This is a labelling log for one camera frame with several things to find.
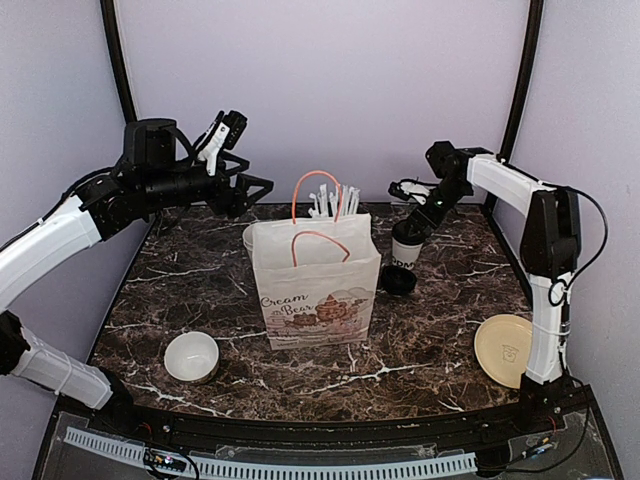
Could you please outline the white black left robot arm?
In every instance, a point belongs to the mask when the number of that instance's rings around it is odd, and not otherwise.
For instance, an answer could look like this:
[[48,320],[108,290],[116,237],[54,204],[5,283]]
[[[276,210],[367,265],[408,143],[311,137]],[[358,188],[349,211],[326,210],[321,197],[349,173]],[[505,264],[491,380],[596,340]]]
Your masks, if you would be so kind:
[[78,361],[36,336],[12,304],[67,261],[165,208],[206,204],[227,218],[243,215],[270,193],[273,182],[248,174],[233,154],[248,124],[238,111],[221,111],[196,140],[177,122],[130,122],[120,158],[73,183],[40,219],[1,248],[1,373],[25,379],[93,411],[120,436],[141,427],[131,396],[104,369]]

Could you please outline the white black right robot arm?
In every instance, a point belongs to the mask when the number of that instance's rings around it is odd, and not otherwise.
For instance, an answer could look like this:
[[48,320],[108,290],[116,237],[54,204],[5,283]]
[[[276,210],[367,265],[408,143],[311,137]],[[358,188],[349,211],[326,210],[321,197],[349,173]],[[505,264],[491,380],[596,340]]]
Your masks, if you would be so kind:
[[519,259],[532,294],[532,346],[525,370],[540,385],[566,371],[571,291],[576,278],[595,262],[578,265],[582,250],[579,198],[591,196],[525,174],[480,147],[434,143],[425,158],[439,180],[408,217],[409,232],[431,235],[459,200],[480,188],[524,217]]

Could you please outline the stack of white paper cups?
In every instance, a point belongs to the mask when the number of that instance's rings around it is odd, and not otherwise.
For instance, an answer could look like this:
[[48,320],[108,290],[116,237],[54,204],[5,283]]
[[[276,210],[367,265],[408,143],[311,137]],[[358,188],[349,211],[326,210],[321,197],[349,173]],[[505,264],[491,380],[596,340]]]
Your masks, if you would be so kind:
[[249,225],[242,234],[243,245],[250,261],[253,261],[253,226]]

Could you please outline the stack of black cup lids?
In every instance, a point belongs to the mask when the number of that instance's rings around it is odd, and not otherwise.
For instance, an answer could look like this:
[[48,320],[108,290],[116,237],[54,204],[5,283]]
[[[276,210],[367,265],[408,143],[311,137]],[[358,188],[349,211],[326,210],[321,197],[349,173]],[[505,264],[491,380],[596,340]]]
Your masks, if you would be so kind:
[[381,270],[380,284],[388,294],[404,296],[414,291],[417,277],[411,270],[387,265]]

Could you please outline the white paper takeout bag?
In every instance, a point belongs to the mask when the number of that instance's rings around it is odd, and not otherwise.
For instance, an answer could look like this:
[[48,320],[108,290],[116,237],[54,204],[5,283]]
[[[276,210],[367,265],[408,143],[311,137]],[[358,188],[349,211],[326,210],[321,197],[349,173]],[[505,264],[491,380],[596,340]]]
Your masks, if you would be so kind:
[[363,342],[381,255],[369,214],[253,225],[253,268],[274,351]]

